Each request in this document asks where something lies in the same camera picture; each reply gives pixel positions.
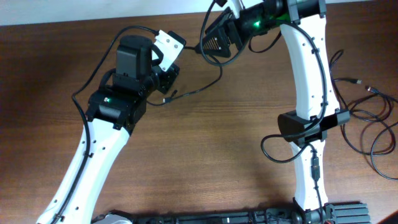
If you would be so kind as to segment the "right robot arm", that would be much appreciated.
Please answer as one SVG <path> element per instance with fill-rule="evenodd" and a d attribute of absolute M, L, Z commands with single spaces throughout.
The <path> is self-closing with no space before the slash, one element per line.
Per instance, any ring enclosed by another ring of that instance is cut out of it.
<path fill-rule="evenodd" d="M 345 124 L 349 113 L 339 105 L 326 54 L 324 1 L 263 1 L 245 8 L 226 7 L 212 23 L 203 21 L 195 50 L 210 64 L 229 51 L 249 47 L 251 39 L 279 28 L 287 45 L 295 82 L 296 107 L 279 115 L 278 137 L 289 143 L 296 189 L 292 218 L 296 223 L 324 223 L 332 218 L 325 193 L 323 151 L 329 129 Z"/>

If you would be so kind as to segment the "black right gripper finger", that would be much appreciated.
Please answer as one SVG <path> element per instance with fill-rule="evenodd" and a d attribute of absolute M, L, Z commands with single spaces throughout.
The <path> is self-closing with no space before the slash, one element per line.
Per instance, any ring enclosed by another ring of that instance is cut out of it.
<path fill-rule="evenodd" d="M 227 7 L 205 30 L 205 34 L 209 34 L 217 27 L 222 26 L 229 19 L 234 19 L 234 13 L 230 7 Z"/>
<path fill-rule="evenodd" d="M 205 31 L 205 36 L 202 39 L 204 54 L 229 58 L 231 56 L 230 45 L 228 28 L 214 27 Z"/>

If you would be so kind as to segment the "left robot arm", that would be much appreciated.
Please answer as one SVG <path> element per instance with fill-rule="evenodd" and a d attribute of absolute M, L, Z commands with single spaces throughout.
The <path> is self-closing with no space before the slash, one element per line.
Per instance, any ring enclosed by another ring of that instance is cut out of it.
<path fill-rule="evenodd" d="M 153 91 L 165 93 L 178 75 L 174 61 L 186 45 L 176 33 L 159 31 L 154 40 L 121 38 L 116 66 L 90 96 L 83 132 L 52 202 L 37 223 L 89 223 L 114 160 L 146 112 Z"/>

